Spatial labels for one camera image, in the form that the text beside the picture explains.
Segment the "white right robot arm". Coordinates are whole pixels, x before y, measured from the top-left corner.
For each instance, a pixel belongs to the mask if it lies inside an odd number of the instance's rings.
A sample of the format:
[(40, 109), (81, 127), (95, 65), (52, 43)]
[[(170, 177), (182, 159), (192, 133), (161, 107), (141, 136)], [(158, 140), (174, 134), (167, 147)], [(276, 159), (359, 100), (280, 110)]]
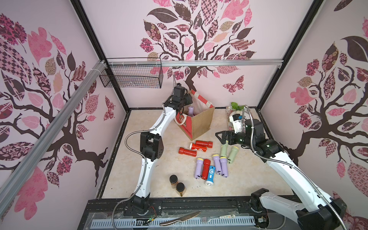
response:
[(339, 226), (346, 229), (345, 202), (321, 190), (275, 140), (266, 138), (262, 122), (251, 118), (237, 122), (236, 126), (242, 129), (217, 132), (215, 136), (221, 144), (250, 148), (283, 178), (299, 199), (294, 202), (261, 188), (251, 194), (253, 212), (272, 210), (296, 222), (302, 230), (335, 230)]

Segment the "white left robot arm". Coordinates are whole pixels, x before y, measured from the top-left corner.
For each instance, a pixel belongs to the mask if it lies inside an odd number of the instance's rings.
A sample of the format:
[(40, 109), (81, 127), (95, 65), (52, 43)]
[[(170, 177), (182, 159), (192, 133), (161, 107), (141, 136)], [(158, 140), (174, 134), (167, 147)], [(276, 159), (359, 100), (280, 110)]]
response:
[[(191, 104), (192, 98), (187, 88), (177, 83), (171, 95), (163, 102), (163, 111), (154, 125), (148, 130), (134, 131), (125, 138), (125, 146), (128, 150), (141, 156), (141, 170), (139, 182), (135, 191), (128, 199), (134, 209), (146, 213), (149, 209), (150, 185), (153, 170), (164, 152), (163, 134), (186, 105)], [(135, 150), (128, 144), (128, 139), (139, 134), (140, 148)]]

